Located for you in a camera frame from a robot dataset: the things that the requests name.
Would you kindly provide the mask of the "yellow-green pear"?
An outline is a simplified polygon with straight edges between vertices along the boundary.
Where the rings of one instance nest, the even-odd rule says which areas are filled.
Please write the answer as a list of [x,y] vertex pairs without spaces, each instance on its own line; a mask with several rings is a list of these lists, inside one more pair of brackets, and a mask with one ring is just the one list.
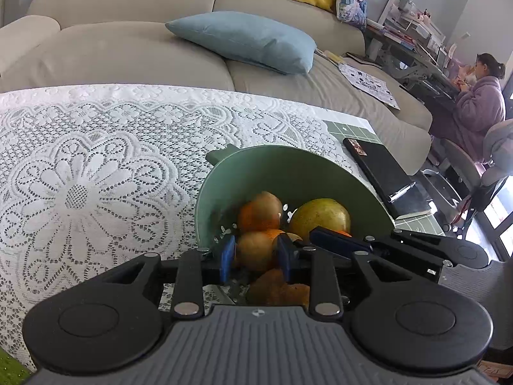
[[288,232],[309,240],[309,233],[317,227],[335,232],[350,233],[348,211],[339,202],[329,198],[311,200],[299,207],[291,217]]
[[246,303],[258,306],[309,307],[310,288],[304,284],[288,284],[282,270],[272,269],[261,275],[245,295]]

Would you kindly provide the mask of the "small brown longan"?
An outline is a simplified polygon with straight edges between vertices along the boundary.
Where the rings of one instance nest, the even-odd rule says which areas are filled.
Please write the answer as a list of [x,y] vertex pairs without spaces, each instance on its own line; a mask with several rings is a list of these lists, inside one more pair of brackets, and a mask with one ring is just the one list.
[[262,191],[251,201],[253,219],[262,227],[278,228],[282,218],[282,203],[268,191]]
[[237,261],[248,270],[265,272],[275,265],[274,240],[280,229],[268,229],[242,234],[237,240]]
[[289,237],[289,239],[292,242],[296,242],[296,241],[301,242],[303,240],[303,238],[301,238],[299,235],[296,235],[294,233],[287,233],[287,236]]

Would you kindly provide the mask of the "orange tangerine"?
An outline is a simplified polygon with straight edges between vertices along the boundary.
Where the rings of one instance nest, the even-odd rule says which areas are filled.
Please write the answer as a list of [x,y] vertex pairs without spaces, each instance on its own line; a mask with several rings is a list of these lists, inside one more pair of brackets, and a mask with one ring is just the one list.
[[242,233],[278,229],[280,223],[279,208],[263,202],[246,203],[237,216],[237,227]]
[[347,237],[352,237],[351,234],[349,234],[348,232],[343,231],[343,230],[335,230],[335,232],[337,234],[340,234],[340,235],[344,235],[344,236],[347,236]]

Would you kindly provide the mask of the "small brown longan front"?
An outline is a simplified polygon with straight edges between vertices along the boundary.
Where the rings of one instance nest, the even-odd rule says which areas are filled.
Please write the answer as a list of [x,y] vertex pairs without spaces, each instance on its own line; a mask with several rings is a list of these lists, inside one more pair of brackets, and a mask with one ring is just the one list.
[[268,191],[262,191],[251,201],[253,219],[262,227],[278,228],[282,218],[282,203]]

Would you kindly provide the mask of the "green cucumber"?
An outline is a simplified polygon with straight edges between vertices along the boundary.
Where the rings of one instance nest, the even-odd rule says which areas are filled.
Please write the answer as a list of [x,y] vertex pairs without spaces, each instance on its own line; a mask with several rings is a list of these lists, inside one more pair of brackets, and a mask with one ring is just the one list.
[[0,348],[0,385],[21,385],[30,376],[23,364]]

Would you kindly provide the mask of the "green grid table mat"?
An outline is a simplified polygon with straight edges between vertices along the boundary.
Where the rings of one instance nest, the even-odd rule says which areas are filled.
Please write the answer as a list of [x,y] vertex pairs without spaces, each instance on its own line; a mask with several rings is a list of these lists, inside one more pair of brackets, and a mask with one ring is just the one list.
[[374,133],[353,124],[325,124],[356,162],[397,228],[442,234],[435,218],[436,206],[420,178],[407,175]]

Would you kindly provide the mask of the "silver black pen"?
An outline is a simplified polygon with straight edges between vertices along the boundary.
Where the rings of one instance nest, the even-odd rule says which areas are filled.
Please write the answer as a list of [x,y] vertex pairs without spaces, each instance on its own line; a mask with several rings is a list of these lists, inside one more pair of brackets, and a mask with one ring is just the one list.
[[416,182],[411,182],[410,184],[402,187],[400,190],[397,190],[396,192],[394,192],[393,194],[391,194],[389,196],[389,202],[390,203],[396,202],[399,198],[404,196],[409,190],[414,188],[415,185],[416,185]]

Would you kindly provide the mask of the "green plastic colander bowl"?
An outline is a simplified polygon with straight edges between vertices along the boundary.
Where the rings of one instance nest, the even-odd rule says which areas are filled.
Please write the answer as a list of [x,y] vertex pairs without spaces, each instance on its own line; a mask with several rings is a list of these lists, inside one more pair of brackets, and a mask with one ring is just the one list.
[[211,151],[195,208],[198,246],[213,249],[235,223],[239,208],[269,191],[292,209],[317,198],[331,198],[349,212],[353,237],[388,235],[394,223],[384,206],[357,178],[328,159],[306,150],[263,145]]

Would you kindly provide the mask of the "grey office chair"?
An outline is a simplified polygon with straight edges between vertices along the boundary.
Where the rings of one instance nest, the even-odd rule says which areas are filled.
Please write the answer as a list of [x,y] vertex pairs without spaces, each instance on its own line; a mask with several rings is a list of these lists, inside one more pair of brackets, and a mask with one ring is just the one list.
[[461,198],[440,171],[424,169],[420,181],[442,215],[442,230],[466,238],[473,218],[483,212],[512,176],[512,121],[490,128],[484,138],[484,163],[476,163],[454,142],[440,141],[443,163],[456,172],[469,194]]

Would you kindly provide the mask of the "white lace tablecloth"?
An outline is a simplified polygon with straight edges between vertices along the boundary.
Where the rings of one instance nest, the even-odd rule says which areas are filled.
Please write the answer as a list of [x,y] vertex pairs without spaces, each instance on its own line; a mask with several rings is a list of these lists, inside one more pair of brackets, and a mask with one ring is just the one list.
[[1,96],[1,346],[30,365],[22,323],[40,300],[144,252],[195,244],[206,154],[233,144],[308,150],[350,173],[342,136],[370,124],[312,103],[160,85]]

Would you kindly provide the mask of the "person in purple robe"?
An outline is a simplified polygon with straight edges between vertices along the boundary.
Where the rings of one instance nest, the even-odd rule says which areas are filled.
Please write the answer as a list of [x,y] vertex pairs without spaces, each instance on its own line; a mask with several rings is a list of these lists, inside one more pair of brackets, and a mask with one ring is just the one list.
[[475,60],[475,84],[457,80],[459,94],[453,100],[427,98],[432,115],[430,136],[454,142],[476,163],[484,160],[484,139],[490,128],[505,120],[506,107],[500,81],[505,65],[490,53]]

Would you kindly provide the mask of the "printed paper sheet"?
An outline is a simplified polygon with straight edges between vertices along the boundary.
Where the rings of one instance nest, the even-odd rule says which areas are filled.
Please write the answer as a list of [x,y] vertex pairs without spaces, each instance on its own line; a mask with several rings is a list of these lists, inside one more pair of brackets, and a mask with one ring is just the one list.
[[353,87],[373,98],[376,98],[376,100],[388,107],[391,107],[392,109],[400,109],[396,98],[393,97],[385,81],[373,77],[370,74],[360,71],[346,63],[339,64],[337,67],[340,73]]

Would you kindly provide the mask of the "cluttered desk with shelf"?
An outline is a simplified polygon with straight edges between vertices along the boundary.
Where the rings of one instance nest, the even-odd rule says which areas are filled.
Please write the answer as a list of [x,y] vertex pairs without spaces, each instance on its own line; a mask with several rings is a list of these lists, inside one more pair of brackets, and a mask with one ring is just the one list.
[[408,92],[448,99],[459,92],[448,78],[445,35],[413,0],[388,0],[379,19],[367,21],[365,35],[368,59]]

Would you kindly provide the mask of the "light blue pillow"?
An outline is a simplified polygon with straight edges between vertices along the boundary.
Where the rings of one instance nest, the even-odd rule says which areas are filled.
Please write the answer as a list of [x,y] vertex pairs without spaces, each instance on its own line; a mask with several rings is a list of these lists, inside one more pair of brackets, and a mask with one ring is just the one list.
[[179,38],[238,62],[283,74],[307,74],[316,43],[302,30],[267,17],[213,11],[165,23]]

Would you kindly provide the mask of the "blue floral cushion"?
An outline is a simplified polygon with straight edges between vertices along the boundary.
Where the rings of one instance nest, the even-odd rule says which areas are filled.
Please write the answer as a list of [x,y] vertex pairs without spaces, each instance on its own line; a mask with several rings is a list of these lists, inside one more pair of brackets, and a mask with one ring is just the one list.
[[360,30],[365,30],[367,23],[367,0],[336,0],[336,17]]

